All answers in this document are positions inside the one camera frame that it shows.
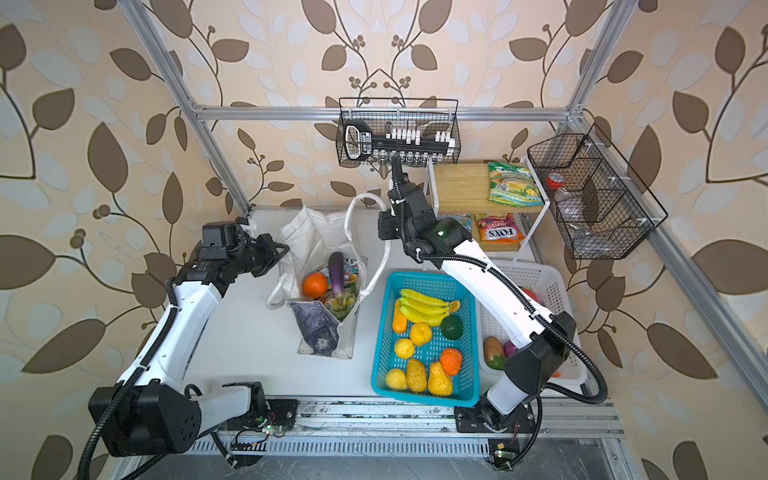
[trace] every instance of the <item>black wire basket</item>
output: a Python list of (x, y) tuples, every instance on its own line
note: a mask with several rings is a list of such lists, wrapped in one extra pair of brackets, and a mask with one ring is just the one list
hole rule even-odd
[(455, 164), (462, 149), (458, 100), (444, 98), (340, 98), (336, 153), (339, 164)]
[[(627, 162), (620, 174), (600, 146), (604, 135), (561, 134), (528, 148), (531, 164), (544, 180), (552, 214), (565, 247), (576, 260), (625, 258), (669, 214), (641, 176)], [(656, 212), (632, 194), (648, 194)]]

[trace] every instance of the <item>white table surface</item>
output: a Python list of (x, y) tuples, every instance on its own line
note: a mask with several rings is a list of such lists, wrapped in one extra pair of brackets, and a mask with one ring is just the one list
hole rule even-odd
[[(258, 232), (276, 237), (297, 211), (257, 210)], [(377, 218), (375, 210), (358, 210), (354, 219), (359, 253), (368, 257), (371, 273), (384, 253)], [(534, 261), (530, 248), (520, 253), (520, 260)], [(489, 254), (492, 259), (511, 255)], [(425, 271), (439, 273), (432, 264), (424, 265)], [(360, 306), (355, 349), (349, 360), (296, 352), (301, 334), (290, 308), (269, 310), (265, 306), (266, 296), (277, 281), (277, 268), (259, 278), (239, 276), (208, 320), (184, 382), (195, 383), (204, 392), (229, 382), (261, 382), (268, 396), (374, 396), (371, 372), (384, 287), (389, 274), (398, 271), (422, 271), (422, 266), (403, 253), (399, 242), (393, 242), (379, 282)], [(495, 377), (483, 371), (480, 374), (484, 392)]]

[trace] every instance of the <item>blue plastic basket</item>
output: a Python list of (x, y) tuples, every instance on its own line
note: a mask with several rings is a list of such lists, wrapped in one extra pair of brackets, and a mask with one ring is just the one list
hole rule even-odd
[[(427, 368), (433, 361), (440, 359), (442, 351), (452, 347), (462, 353), (462, 369), (453, 377), (453, 394), (447, 397), (433, 396), (429, 390), (424, 393), (413, 393), (409, 390), (390, 390), (385, 384), (386, 373), (390, 369), (406, 370), (408, 360), (395, 355), (394, 346), (398, 339), (406, 338), (413, 325), (400, 335), (392, 331), (392, 318), (395, 314), (395, 301), (400, 297), (400, 290), (409, 288), (434, 296), (446, 302), (459, 300), (461, 306), (455, 314), (464, 324), (464, 335), (458, 340), (448, 340), (440, 331), (440, 327), (432, 329), (432, 341), (424, 346), (416, 347), (412, 358), (421, 361)], [(475, 321), (475, 298), (462, 284), (448, 275), (433, 273), (402, 273), (396, 272), (386, 281), (386, 293), (382, 307), (382, 319), (379, 325), (379, 339), (376, 342), (376, 356), (373, 359), (371, 387), (378, 395), (391, 397), (406, 402), (426, 403), (442, 406), (473, 406), (480, 399), (480, 369), (478, 363), (477, 323)]]

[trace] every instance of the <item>white plastic basket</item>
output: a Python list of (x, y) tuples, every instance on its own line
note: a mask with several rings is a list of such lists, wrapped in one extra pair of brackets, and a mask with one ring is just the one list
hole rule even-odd
[[(573, 316), (573, 310), (571, 310), (571, 304), (568, 302), (568, 295), (565, 292), (563, 277), (555, 268), (549, 265), (512, 262), (511, 260), (494, 260), (493, 263), (516, 285), (536, 292), (541, 298), (541, 303), (555, 315), (560, 312), (568, 312)], [(477, 301), (477, 319), (479, 352), (483, 351), (482, 342), (487, 336), (496, 337), (502, 344), (509, 340), (509, 335), (502, 325), (479, 301)], [(581, 347), (578, 333), (574, 335), (574, 343)], [(479, 354), (479, 358), (481, 369), (495, 376), (502, 374), (501, 370), (494, 370), (487, 366), (482, 354)], [(550, 382), (581, 393), (580, 385), (587, 380), (587, 367), (576, 355), (569, 355), (558, 372), (560, 372), (560, 376), (549, 379)], [(555, 394), (555, 392), (547, 391), (547, 394)]]

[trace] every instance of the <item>black cable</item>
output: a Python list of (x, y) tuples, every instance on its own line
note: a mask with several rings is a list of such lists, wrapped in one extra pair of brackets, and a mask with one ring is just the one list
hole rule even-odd
[[(163, 325), (163, 329), (160, 331), (160, 333), (157, 334), (157, 338), (155, 338), (154, 342), (152, 342), (152, 346), (150, 346), (149, 350), (147, 351), (147, 355), (145, 355), (144, 358), (141, 359), (141, 361), (139, 362), (140, 366), (138, 366), (134, 370), (134, 372), (131, 373), (131, 376), (128, 377), (128, 380), (126, 380), (123, 386), (118, 389), (118, 391), (114, 394), (112, 401), (109, 402), (109, 405), (99, 417), (99, 420), (96, 421), (96, 425), (94, 425), (93, 432), (91, 432), (91, 434), (88, 436), (88, 440), (86, 440), (85, 447), (83, 448), (83, 453), (80, 456), (80, 463), (78, 464), (78, 480), (91, 479), (91, 459), (93, 458), (94, 452), (96, 450), (96, 445), (98, 444), (98, 441), (101, 438), (101, 431), (104, 429), (104, 425), (106, 425), (109, 418), (112, 417), (112, 414), (114, 413), (114, 411), (123, 402), (123, 399), (131, 391), (133, 386), (136, 384), (136, 381), (139, 380), (139, 377), (141, 377), (141, 374), (144, 373), (144, 371), (147, 369), (147, 366), (149, 366), (155, 353), (157, 353), (157, 351), (160, 349), (161, 345), (163, 344), (165, 337), (168, 336), (168, 333), (170, 332), (170, 328), (174, 325), (176, 314), (178, 312), (178, 306), (176, 303), (176, 294), (174, 293), (173, 281), (174, 279), (169, 279), (165, 283), (165, 293), (168, 295), (168, 301), (170, 302), (171, 308), (170, 308), (170, 312), (168, 312), (168, 318), (166, 319), (165, 324)], [(160, 456), (160, 458), (155, 460), (153, 463), (150, 463), (151, 460), (154, 460), (158, 456)], [(138, 472), (139, 469), (149, 464), (144, 470), (141, 471), (141, 473), (146, 472), (148, 468), (150, 468), (155, 463), (159, 462), (161, 458), (162, 458), (161, 455), (156, 455), (150, 461), (148, 461), (141, 467), (134, 470), (126, 478), (131, 477), (131, 475)]]
[(518, 286), (515, 285), (509, 278), (507, 278), (507, 276), (504, 275), (500, 270), (497, 270), (494, 267), (488, 268), (488, 264), (486, 262), (483, 262), (482, 260), (479, 260), (473, 257), (467, 257), (466, 255), (458, 255), (455, 253), (451, 255), (433, 255), (429, 253), (421, 253), (421, 252), (417, 253), (411, 249), (411, 247), (407, 244), (407, 239), (406, 239), (406, 216), (405, 216), (406, 206), (404, 204), (405, 198), (403, 197), (402, 190), (400, 188), (400, 184), (405, 179), (402, 175), (402, 164), (401, 164), (400, 156), (397, 154), (393, 155), (391, 163), (392, 163), (392, 185), (395, 188), (395, 192), (398, 198), (397, 215), (398, 215), (398, 222), (399, 222), (400, 240), (402, 241), (402, 247), (406, 251), (406, 253), (408, 255), (416, 256), (422, 260), (459, 261), (459, 262), (470, 263), (472, 265), (478, 266), (484, 272), (487, 271), (491, 275), (496, 277), (515, 295), (517, 300), (523, 305), (523, 307), (529, 313), (532, 314), (532, 316), (536, 319), (537, 322), (539, 322), (555, 338), (557, 338), (564, 345), (566, 345), (576, 355), (576, 357), (578, 357), (584, 363), (584, 365), (592, 373), (595, 381), (598, 384), (598, 393), (593, 396), (585, 396), (580, 393), (572, 392), (571, 390), (566, 389), (563, 386), (557, 385), (555, 383), (550, 383), (550, 382), (546, 382), (544, 384), (544, 388), (554, 390), (555, 392), (561, 393), (569, 398), (578, 400), (579, 402), (583, 402), (583, 403), (598, 404), (598, 403), (604, 402), (605, 399), (608, 397), (608, 386), (598, 366), (595, 365), (594, 362), (592, 362), (592, 360), (589, 358), (589, 356), (587, 356), (587, 354), (584, 353), (584, 351), (581, 348), (579, 348), (576, 344), (570, 341), (557, 327), (551, 325), (543, 316), (538, 314), (536, 312), (536, 309), (531, 305), (531, 302), (528, 301), (527, 296), (522, 291), (520, 291)]
[(533, 429), (533, 433), (531, 434), (531, 439), (528, 440), (528, 443), (525, 444), (525, 447), (520, 451), (518, 456), (516, 456), (514, 459), (512, 459), (511, 462), (509, 462), (509, 469), (512, 470), (515, 465), (520, 463), (520, 461), (525, 457), (525, 454), (528, 453), (531, 450), (531, 447), (533, 446), (533, 442), (536, 441), (536, 437), (538, 437), (538, 431), (541, 429), (541, 419), (544, 416), (544, 406), (541, 404), (541, 397), (536, 395), (536, 403), (538, 404), (538, 407), (536, 408), (536, 426)]
[(135, 480), (136, 478), (139, 478), (140, 475), (142, 475), (144, 472), (149, 470), (152, 467), (152, 465), (162, 460), (163, 457), (165, 457), (165, 454), (155, 455), (154, 457), (147, 460), (142, 466), (140, 466), (139, 468), (136, 468), (134, 471), (132, 471), (128, 475), (121, 478), (121, 480)]

